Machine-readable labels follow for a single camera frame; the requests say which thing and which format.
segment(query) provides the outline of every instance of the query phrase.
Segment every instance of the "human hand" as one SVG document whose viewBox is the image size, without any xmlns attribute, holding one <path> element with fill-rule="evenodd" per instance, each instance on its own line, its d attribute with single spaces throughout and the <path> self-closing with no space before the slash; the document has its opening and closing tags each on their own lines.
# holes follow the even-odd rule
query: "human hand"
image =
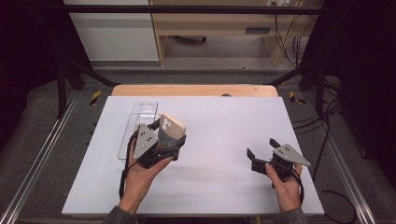
<svg viewBox="0 0 396 224">
<path fill-rule="evenodd" d="M 149 187 L 154 177 L 163 170 L 173 158 L 166 158 L 157 162 L 154 166 L 146 169 L 135 164 L 134 160 L 134 146 L 136 145 L 136 139 L 131 144 L 131 153 L 129 156 L 128 167 L 133 165 L 126 176 L 125 192 L 119 203 L 119 208 L 125 212 L 134 215 L 139 207 L 139 204 L 143 201 L 146 194 L 149 192 Z"/>
<path fill-rule="evenodd" d="M 303 166 L 296 163 L 294 164 L 294 167 L 298 176 L 300 176 Z M 300 185 L 297 180 L 293 176 L 288 176 L 284 179 L 285 182 L 282 182 L 279 179 L 275 169 L 269 163 L 265 164 L 265 169 L 267 171 L 268 177 L 274 184 L 280 212 L 284 213 L 299 208 L 301 206 Z"/>
</svg>

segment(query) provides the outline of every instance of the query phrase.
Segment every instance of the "transparent container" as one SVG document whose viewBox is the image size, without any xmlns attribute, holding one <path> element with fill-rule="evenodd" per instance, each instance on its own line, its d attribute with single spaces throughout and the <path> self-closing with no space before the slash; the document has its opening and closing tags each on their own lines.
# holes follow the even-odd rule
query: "transparent container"
<svg viewBox="0 0 396 224">
<path fill-rule="evenodd" d="M 120 145 L 119 159 L 126 160 L 128 142 L 139 125 L 148 125 L 160 118 L 158 102 L 137 101 L 131 108 L 131 114 Z"/>
</svg>

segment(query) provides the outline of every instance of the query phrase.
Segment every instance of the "sleeve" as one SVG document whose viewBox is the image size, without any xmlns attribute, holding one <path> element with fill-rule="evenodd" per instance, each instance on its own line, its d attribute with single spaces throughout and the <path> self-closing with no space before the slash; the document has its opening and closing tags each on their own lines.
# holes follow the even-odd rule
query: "sleeve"
<svg viewBox="0 0 396 224">
<path fill-rule="evenodd" d="M 301 208 L 290 210 L 274 216 L 275 224 L 306 224 L 306 219 Z"/>
<path fill-rule="evenodd" d="M 123 211 L 118 206 L 114 206 L 103 221 L 103 224 L 135 224 L 136 221 L 137 217 Z"/>
</svg>

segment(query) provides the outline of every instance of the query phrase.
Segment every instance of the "white cabinet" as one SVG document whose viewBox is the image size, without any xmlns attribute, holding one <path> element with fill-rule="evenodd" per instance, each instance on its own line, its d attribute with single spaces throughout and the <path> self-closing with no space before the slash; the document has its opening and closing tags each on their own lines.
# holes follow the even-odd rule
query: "white cabinet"
<svg viewBox="0 0 396 224">
<path fill-rule="evenodd" d="M 146 0 L 64 0 L 66 5 L 148 5 Z M 150 14 L 70 13 L 91 61 L 159 61 Z"/>
</svg>

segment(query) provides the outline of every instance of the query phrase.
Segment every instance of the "white tabletop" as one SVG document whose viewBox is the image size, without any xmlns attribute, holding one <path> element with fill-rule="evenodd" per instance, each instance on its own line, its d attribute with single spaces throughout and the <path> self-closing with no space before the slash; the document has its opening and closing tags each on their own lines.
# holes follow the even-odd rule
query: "white tabletop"
<svg viewBox="0 0 396 224">
<path fill-rule="evenodd" d="M 247 148 L 270 160 L 274 138 L 301 153 L 280 97 L 110 96 L 93 134 L 63 214 L 104 217 L 120 201 L 124 160 L 120 144 L 134 102 L 158 102 L 186 125 L 178 161 L 154 179 L 137 214 L 146 217 L 228 217 L 278 213 L 270 179 L 250 170 Z M 302 180 L 307 215 L 323 214 L 308 169 Z"/>
</svg>

